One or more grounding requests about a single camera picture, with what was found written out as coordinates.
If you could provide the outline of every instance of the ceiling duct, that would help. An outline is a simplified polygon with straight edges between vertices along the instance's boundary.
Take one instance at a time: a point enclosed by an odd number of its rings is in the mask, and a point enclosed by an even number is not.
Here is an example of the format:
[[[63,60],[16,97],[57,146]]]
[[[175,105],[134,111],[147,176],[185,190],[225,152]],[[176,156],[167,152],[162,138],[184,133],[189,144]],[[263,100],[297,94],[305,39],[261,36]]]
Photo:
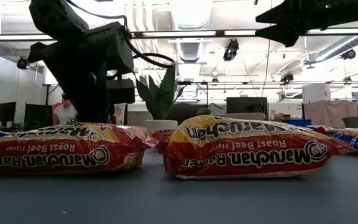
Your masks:
[[[341,55],[358,45],[358,36],[344,37],[314,56],[316,62],[323,62],[335,56]]]
[[[211,13],[212,0],[174,0],[171,10],[173,30],[208,30]],[[180,43],[179,56],[184,62],[197,62],[203,47],[204,43],[199,41]]]

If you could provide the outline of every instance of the red object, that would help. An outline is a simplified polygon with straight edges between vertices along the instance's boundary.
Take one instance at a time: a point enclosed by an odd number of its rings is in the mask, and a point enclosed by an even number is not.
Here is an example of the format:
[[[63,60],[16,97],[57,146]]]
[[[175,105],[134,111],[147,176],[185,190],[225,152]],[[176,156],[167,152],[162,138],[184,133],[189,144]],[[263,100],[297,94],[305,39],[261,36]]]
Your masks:
[[[212,116],[185,121],[160,150],[167,172],[182,179],[308,175],[332,155],[354,151],[342,141],[289,124]]]
[[[0,174],[126,170],[162,137],[147,129],[71,123],[0,138]]]

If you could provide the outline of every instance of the gray table surface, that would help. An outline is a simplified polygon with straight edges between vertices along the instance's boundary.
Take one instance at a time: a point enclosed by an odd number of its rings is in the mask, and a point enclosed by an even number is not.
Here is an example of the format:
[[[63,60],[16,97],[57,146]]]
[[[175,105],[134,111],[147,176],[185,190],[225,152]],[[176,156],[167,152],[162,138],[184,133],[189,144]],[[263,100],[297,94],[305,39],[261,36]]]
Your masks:
[[[358,157],[305,179],[180,180],[156,151],[96,177],[0,177],[0,223],[358,223]]]

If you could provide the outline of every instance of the yellow package label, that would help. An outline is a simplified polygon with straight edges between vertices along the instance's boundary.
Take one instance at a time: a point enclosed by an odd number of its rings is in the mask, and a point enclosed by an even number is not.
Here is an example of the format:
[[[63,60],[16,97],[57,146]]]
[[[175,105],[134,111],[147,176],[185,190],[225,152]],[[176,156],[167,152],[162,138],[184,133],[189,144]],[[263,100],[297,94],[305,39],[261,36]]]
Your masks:
[[[197,116],[183,122],[171,135],[170,142],[190,142],[200,147],[217,139],[234,139],[250,136],[303,134],[320,139],[329,136],[308,128],[272,121],[238,120],[217,116]]]
[[[117,137],[106,124],[99,123],[67,123],[46,128],[9,133],[0,138],[1,141],[13,140],[49,140],[49,139],[84,139],[91,141],[107,140],[116,142]]]

